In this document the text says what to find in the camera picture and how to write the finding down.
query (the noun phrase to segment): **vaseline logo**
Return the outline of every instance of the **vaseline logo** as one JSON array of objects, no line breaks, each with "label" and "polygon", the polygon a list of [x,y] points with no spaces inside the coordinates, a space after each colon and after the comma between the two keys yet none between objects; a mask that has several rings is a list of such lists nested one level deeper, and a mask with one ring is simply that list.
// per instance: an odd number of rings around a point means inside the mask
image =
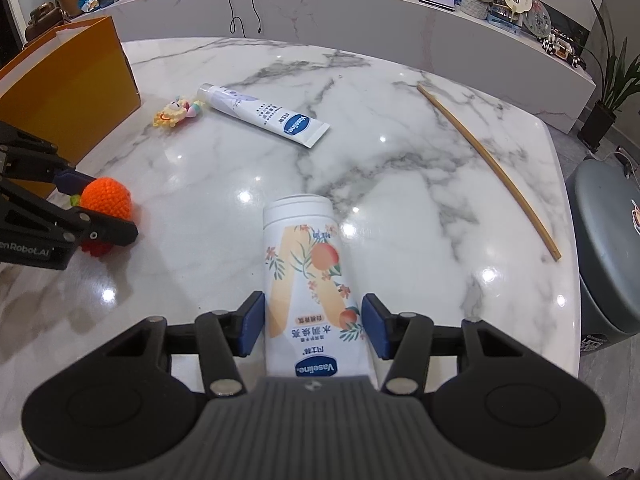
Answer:
[{"label": "vaseline logo", "polygon": [[333,357],[314,355],[296,363],[298,377],[316,377],[334,375],[338,371],[338,363]]},{"label": "vaseline logo", "polygon": [[294,115],[284,125],[284,132],[287,135],[291,136],[298,134],[304,131],[307,126],[309,126],[309,121],[311,121],[311,119],[309,119],[306,115]]}]

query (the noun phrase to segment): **orange knitted ball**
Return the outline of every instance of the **orange knitted ball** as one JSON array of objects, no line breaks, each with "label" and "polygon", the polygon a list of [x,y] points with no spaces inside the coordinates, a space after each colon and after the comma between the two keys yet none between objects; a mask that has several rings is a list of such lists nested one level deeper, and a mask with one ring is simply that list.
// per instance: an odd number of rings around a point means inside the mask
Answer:
[{"label": "orange knitted ball", "polygon": [[131,220],[131,193],[117,180],[102,176],[84,188],[80,207]]}]

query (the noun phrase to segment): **black plant pot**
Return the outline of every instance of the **black plant pot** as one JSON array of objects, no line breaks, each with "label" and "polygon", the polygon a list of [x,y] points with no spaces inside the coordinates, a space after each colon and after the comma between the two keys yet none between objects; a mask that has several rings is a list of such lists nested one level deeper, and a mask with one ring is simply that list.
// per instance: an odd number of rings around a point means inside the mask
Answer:
[{"label": "black plant pot", "polygon": [[597,101],[578,133],[578,139],[591,150],[591,153],[595,153],[598,151],[602,137],[615,121],[616,115],[605,107],[602,101]]}]

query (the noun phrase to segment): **orange paper bag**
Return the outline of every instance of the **orange paper bag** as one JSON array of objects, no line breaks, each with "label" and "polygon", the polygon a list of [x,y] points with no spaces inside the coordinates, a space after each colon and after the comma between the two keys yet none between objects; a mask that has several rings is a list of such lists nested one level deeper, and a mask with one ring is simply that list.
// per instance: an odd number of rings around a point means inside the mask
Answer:
[{"label": "orange paper bag", "polygon": [[[140,107],[110,16],[54,27],[0,69],[0,120],[77,164]],[[51,184],[19,182],[46,197]]]}]

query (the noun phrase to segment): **white marble countertop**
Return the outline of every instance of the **white marble countertop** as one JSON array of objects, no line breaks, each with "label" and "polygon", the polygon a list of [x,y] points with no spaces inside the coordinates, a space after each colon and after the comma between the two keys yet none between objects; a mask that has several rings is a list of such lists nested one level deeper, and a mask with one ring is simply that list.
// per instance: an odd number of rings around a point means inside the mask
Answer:
[{"label": "white marble countertop", "polygon": [[[191,322],[262,288],[262,208],[299,192],[334,202],[361,297],[437,324],[481,316],[576,374],[580,297],[574,232],[545,124],[495,98],[399,64],[314,46],[236,39],[125,44],[143,107],[79,170],[129,187],[140,236],[64,271],[0,272],[0,460],[36,462],[20,429],[31,390],[143,317]],[[554,262],[506,188],[415,89],[423,83],[481,140],[551,232]],[[212,110],[174,131],[149,125],[178,94],[223,84],[317,116],[312,150]],[[262,340],[241,364],[264,373]],[[377,363],[380,376],[385,364]],[[454,373],[430,367],[433,388]],[[197,364],[174,374],[198,385]]]}]

